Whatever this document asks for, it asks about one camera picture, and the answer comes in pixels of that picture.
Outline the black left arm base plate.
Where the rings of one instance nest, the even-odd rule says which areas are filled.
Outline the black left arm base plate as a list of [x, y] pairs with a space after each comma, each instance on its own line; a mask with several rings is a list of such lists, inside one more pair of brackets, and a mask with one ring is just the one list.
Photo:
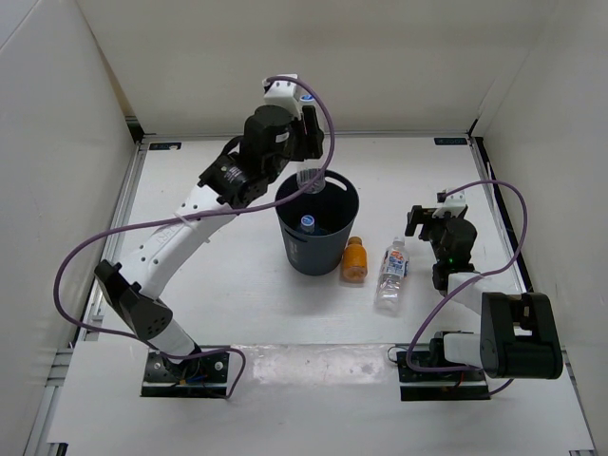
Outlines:
[[[203, 352], [211, 347], [200, 346]], [[228, 395], [230, 352], [206, 354], [185, 369], [170, 363], [155, 351], [149, 351], [142, 374], [140, 396], [144, 398], [225, 399]]]

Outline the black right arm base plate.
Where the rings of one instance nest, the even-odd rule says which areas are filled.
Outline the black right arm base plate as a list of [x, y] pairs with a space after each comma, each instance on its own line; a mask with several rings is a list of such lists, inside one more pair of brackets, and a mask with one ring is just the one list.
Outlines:
[[393, 345], [388, 361], [397, 368], [402, 402], [447, 402], [489, 400], [489, 388], [482, 370], [419, 372], [407, 365], [407, 347]]

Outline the clear plastic bottle white cap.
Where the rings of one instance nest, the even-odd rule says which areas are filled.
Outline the clear plastic bottle white cap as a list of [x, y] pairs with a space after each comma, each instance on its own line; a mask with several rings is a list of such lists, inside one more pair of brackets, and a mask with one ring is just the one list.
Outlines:
[[312, 151], [315, 153], [315, 157], [312, 159], [306, 159], [297, 166], [296, 183], [299, 188], [303, 188], [313, 180], [324, 163], [323, 142], [325, 139], [327, 125], [324, 119], [324, 114], [317, 100], [312, 95], [301, 95], [299, 102], [302, 109], [305, 107], [313, 107], [315, 118], [315, 132], [313, 134], [311, 143]]

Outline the blue label Pocari Sweat bottle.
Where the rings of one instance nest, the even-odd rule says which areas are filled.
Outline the blue label Pocari Sweat bottle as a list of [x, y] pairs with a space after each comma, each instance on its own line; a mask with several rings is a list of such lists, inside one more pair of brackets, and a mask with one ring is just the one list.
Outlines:
[[300, 222], [296, 228], [298, 233], [307, 236], [324, 237], [328, 236], [331, 232], [325, 228], [322, 228], [312, 215], [303, 215], [300, 218]]

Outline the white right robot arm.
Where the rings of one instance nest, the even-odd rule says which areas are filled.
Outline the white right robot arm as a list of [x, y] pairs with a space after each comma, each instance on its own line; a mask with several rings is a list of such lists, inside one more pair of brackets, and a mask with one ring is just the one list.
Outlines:
[[557, 379], [563, 369], [551, 302], [540, 293], [501, 291], [490, 275], [476, 271], [471, 251], [475, 226], [465, 219], [467, 206], [451, 209], [414, 205], [408, 212], [405, 235], [421, 229], [419, 239], [430, 244], [435, 256], [431, 276], [440, 292], [441, 306], [455, 300], [480, 317], [480, 331], [439, 332], [429, 344], [427, 362], [413, 359], [409, 344], [406, 365], [447, 380], [457, 371], [483, 371], [491, 378]]

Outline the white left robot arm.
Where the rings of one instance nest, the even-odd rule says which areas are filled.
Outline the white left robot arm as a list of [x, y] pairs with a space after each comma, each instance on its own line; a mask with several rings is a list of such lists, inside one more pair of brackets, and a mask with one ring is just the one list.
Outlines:
[[166, 284], [237, 209], [262, 197], [289, 162], [321, 158], [323, 139], [311, 104], [298, 114], [277, 105], [257, 108], [242, 136], [229, 141], [199, 176], [176, 213], [177, 223], [158, 228], [120, 261], [96, 266], [106, 302], [138, 339], [162, 352], [164, 365], [177, 378], [198, 373], [200, 348], [162, 302]]

